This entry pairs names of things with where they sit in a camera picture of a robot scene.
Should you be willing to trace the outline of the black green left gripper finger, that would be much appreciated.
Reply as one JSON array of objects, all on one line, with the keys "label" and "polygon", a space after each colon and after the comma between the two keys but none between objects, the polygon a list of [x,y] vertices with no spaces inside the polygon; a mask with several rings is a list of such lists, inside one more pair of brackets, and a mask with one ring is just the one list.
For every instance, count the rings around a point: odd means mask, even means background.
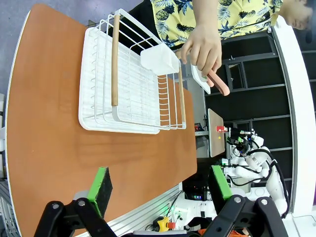
[{"label": "black green left gripper finger", "polygon": [[75,230],[85,229],[92,237],[115,237],[104,220],[113,190],[109,168],[100,167],[91,188],[64,205],[47,203],[35,231],[36,237],[72,237]]}]

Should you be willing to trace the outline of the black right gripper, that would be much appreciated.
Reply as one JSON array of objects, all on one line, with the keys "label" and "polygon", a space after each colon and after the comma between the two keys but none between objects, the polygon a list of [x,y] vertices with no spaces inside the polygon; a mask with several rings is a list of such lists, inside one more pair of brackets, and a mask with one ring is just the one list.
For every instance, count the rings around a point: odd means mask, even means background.
[{"label": "black right gripper", "polygon": [[[241,154],[249,150],[250,132],[231,130],[227,143]],[[204,237],[228,237],[235,230],[246,230],[251,237],[286,237],[288,233],[270,197],[251,201],[241,195],[233,195],[218,165],[210,168],[208,186],[217,216],[205,230]]]}]

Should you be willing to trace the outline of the person's right hand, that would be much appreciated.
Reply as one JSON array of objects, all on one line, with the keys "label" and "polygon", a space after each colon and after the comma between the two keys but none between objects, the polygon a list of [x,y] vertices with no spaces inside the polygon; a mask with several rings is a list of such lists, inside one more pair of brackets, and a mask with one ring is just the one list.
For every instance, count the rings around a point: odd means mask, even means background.
[{"label": "person's right hand", "polygon": [[216,28],[197,24],[181,49],[176,51],[184,64],[188,61],[197,66],[203,76],[216,72],[222,65],[222,47]]}]

